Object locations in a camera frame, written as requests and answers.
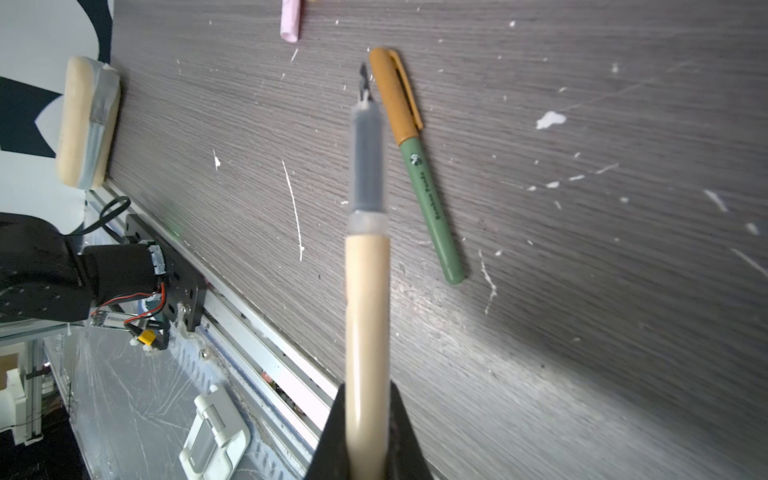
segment pen clip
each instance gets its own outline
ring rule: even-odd
[[[416,100],[413,97],[411,84],[408,83],[408,76],[406,75],[406,70],[402,66],[400,56],[397,55],[397,52],[394,50],[389,50],[389,56],[392,58],[392,61],[395,62],[395,71],[397,71],[397,75],[400,77],[402,86],[406,89],[406,95],[408,95],[408,103],[411,104],[411,112],[413,113],[413,121],[416,124],[416,128],[418,130],[422,130],[424,128],[424,124],[422,123],[422,118],[419,115],[419,109],[416,108]]]

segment red wire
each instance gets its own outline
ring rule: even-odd
[[[134,320],[138,320],[138,319],[140,319],[141,317],[144,317],[144,316],[147,316],[147,315],[151,315],[151,314],[153,314],[153,313],[155,313],[155,312],[158,312],[158,311],[160,311],[160,309],[161,309],[161,308],[163,308],[163,307],[165,306],[165,283],[161,283],[161,284],[160,284],[160,292],[161,292],[160,305],[158,305],[157,307],[155,307],[153,310],[150,310],[150,311],[148,311],[148,312],[144,312],[144,313],[142,313],[141,315],[136,315],[136,316],[134,316],[134,317],[132,317],[132,318],[129,318],[129,319],[125,320],[125,321],[123,322],[123,324],[125,324],[125,323],[129,323],[129,322],[133,322]]]
[[[112,303],[115,300],[122,300],[122,299],[126,299],[126,298],[133,298],[134,296],[139,296],[139,295],[142,295],[142,296],[153,296],[154,294],[153,293],[134,293],[133,295],[117,296],[117,297],[113,298],[112,300],[107,300],[106,302],[104,302],[101,305],[99,305],[96,310],[91,312],[91,316],[93,316],[94,313],[98,312],[101,307],[103,307],[104,305],[107,305],[108,303]]]

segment pen grip section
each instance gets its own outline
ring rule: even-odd
[[[346,238],[346,446],[350,478],[380,479],[389,444],[389,238]]]

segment pink chalk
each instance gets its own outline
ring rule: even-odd
[[[289,43],[299,41],[299,12],[301,0],[283,0],[283,14],[280,16],[280,36]]]

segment sponge block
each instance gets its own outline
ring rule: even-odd
[[[69,59],[56,152],[65,185],[89,190],[104,182],[120,93],[120,76],[109,65],[87,57]]]

